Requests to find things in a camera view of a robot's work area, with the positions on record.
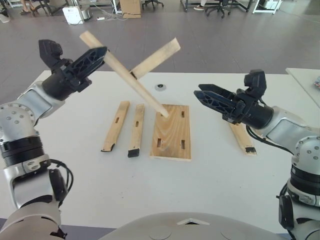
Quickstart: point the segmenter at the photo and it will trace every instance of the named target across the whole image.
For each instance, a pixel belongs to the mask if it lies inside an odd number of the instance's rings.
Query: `wooden board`
[[[103,144],[103,148],[102,148],[101,152],[111,152],[112,149],[114,148],[114,146],[118,140],[121,128],[124,124],[129,106],[130,106],[129,101],[120,102],[119,108],[116,111],[112,125],[111,125],[111,127],[108,131],[108,134],[106,135],[106,138],[104,140],[104,144]]]
[[[255,145],[251,140],[251,137],[245,130],[245,126],[241,124],[232,124],[229,123],[229,126],[243,152],[246,155],[257,155]]]
[[[132,125],[132,135],[128,151],[128,158],[138,157],[144,125],[145,105],[138,104],[135,108],[135,115]]]
[[[89,31],[80,35],[80,39],[84,41],[89,48],[102,47],[102,43]],[[134,78],[133,75],[122,65],[122,63],[112,55],[108,50],[104,56],[104,62],[108,64],[132,89],[134,89],[150,106],[157,112],[160,112],[166,118],[168,117],[167,110],[155,99],[150,92]]]
[[[191,162],[189,106],[163,106],[169,117],[156,113],[150,156]]]
[[[162,64],[165,60],[170,58],[180,49],[181,47],[178,40],[174,38],[172,41],[168,42],[166,45],[155,51],[134,69],[132,69],[131,74],[133,74],[136,79],[142,78],[144,75]]]

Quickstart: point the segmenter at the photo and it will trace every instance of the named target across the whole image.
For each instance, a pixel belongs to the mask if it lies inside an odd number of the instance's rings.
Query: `wooden slat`
[[[90,48],[101,47],[102,43],[96,39],[89,31],[80,35]],[[167,110],[145,89],[145,87],[137,81],[131,73],[111,54],[110,51],[104,56],[104,62],[108,64],[130,87],[132,87],[148,104],[150,104],[157,112],[160,112],[166,118],[168,117]]]
[[[113,123],[108,131],[108,134],[104,140],[103,148],[101,152],[111,152],[115,146],[117,139],[119,137],[121,128],[124,124],[128,108],[130,106],[129,101],[120,102],[119,108],[116,111]]]
[[[163,105],[169,117],[155,116],[150,156],[177,161],[191,161],[189,106]]]
[[[138,104],[135,108],[135,115],[132,125],[132,135],[128,151],[128,158],[137,157],[140,153],[140,143],[144,125],[145,105]]]
[[[181,49],[179,42],[176,38],[168,42],[166,45],[155,51],[134,69],[131,70],[131,73],[136,79],[142,78],[148,72],[155,69],[157,66],[162,64],[165,60],[170,58],[173,54],[178,52]]]
[[[246,155],[257,155],[255,145],[245,130],[245,126],[241,124],[229,123],[230,128],[243,152]]]

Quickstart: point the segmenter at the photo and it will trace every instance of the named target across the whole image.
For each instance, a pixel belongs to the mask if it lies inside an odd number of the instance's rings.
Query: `gray floor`
[[[39,10],[37,17],[20,16],[19,9],[10,9],[11,21],[0,23],[0,104],[14,100],[48,69],[39,57],[39,39],[60,43],[63,56],[76,59],[87,49],[79,39],[86,30],[128,69],[174,37],[181,51],[155,72],[248,73],[260,68],[268,74],[285,74],[285,68],[320,68],[320,0],[286,0],[275,15],[235,8],[224,19],[220,13],[206,17],[192,8],[185,13],[179,0],[163,2],[163,9],[147,9],[140,19],[93,19],[76,26],[67,25],[62,14],[46,17]],[[98,9],[93,14],[103,16]],[[84,236],[78,227],[65,228],[71,232],[69,240],[95,240],[110,231],[91,228]]]

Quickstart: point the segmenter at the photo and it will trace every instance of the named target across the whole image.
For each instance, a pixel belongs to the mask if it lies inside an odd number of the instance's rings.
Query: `white table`
[[[49,74],[44,71],[38,80]],[[198,84],[244,88],[244,74],[148,73],[140,80],[161,103],[189,105],[192,162],[149,158],[155,121],[150,106],[140,156],[128,158],[135,107],[144,101],[114,72],[97,71],[90,78],[90,87],[36,126],[45,152],[74,173],[75,183],[61,207],[63,224],[118,228],[154,213],[204,212],[286,232],[278,223],[276,195],[290,177],[290,154],[255,142],[258,155],[245,156],[221,114],[202,106],[193,94]],[[157,84],[166,90],[156,91]],[[268,105],[319,125],[317,105],[290,75],[269,74],[267,85],[263,100]],[[131,106],[118,142],[112,152],[101,152],[123,100]],[[14,208],[2,174],[0,196],[0,217],[7,218]]]
[[[320,89],[314,85],[320,76],[320,69],[287,68],[286,72],[301,85],[320,108]]]

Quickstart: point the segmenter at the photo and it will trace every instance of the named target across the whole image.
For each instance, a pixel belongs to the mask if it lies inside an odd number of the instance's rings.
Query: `black cable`
[[[67,165],[65,163],[63,163],[62,161],[58,161],[55,159],[50,159],[50,161],[51,161],[51,163],[56,164],[57,168],[59,168],[61,166],[66,170],[66,186],[67,186],[68,192],[70,192],[70,190],[74,184],[74,174],[72,173],[70,168],[68,168]]]
[[[261,142],[261,143],[270,145],[270,146],[272,146],[272,147],[276,147],[276,148],[278,148],[278,149],[285,150],[286,152],[291,153],[292,155],[294,155],[289,149],[287,149],[287,148],[285,148],[285,147],[283,147],[283,146],[274,144],[274,143],[272,143],[272,142],[270,142],[270,141],[267,141],[265,138],[259,137],[258,135],[256,135],[256,134],[252,131],[252,129],[251,129],[248,125],[245,126],[245,129],[246,129],[247,133],[248,133],[253,139],[258,140],[258,141]]]

